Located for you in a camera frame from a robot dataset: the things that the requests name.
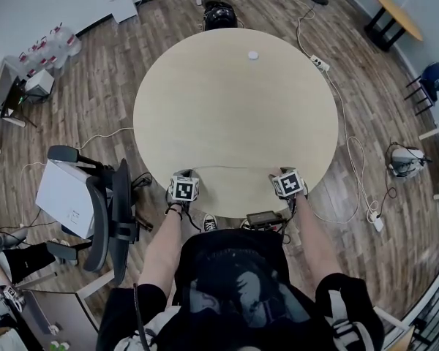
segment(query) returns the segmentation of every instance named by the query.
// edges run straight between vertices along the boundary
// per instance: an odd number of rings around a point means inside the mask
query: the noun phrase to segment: blue chair
[[[419,80],[419,87],[409,94],[405,100],[410,99],[414,94],[418,93],[418,91],[422,90],[424,92],[425,98],[420,100],[418,104],[421,104],[425,100],[429,101],[429,105],[424,109],[420,110],[416,113],[415,116],[426,112],[430,109],[438,100],[438,91],[439,91],[439,62],[435,62],[429,65],[419,77],[415,80],[407,84],[407,88],[414,84],[417,80]]]

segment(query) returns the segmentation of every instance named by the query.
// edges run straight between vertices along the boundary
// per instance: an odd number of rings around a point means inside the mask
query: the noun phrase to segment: black sleeve
[[[383,324],[372,308],[366,282],[341,273],[330,274],[320,282],[315,292],[315,302],[320,313],[332,317],[329,290],[340,291],[348,319],[363,324],[371,336],[374,349],[381,350],[384,340]]]
[[[138,300],[143,324],[163,312],[168,302],[164,292],[152,284],[138,286]],[[112,351],[121,339],[132,336],[137,329],[133,289],[112,289],[102,316],[96,350]]]

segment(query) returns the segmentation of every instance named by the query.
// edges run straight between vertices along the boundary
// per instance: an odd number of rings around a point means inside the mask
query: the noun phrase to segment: wrist strap
[[[177,209],[171,208],[171,207],[172,206],[170,205],[169,208],[166,209],[166,212],[164,213],[164,215],[167,215],[169,211],[174,211],[174,212],[176,212],[179,215],[179,217],[181,218],[181,221],[182,221],[182,213],[179,212]]]

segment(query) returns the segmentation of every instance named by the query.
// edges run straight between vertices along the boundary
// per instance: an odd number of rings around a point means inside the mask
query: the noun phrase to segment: shoelace
[[[205,230],[208,231],[216,228],[217,228],[217,224],[215,221],[205,221]]]

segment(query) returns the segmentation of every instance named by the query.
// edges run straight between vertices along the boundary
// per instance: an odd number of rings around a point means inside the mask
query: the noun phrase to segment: black t-shirt
[[[316,303],[291,286],[276,233],[222,230],[191,238],[176,273],[179,312],[154,341],[158,350],[334,350],[329,290],[340,291],[351,321],[361,322],[376,350],[383,327],[372,310],[364,281],[343,274],[326,277]],[[138,288],[147,324],[163,312],[166,298],[150,284]],[[113,350],[137,328],[132,291],[115,289],[100,328],[98,350]],[[355,342],[349,350],[361,350]]]

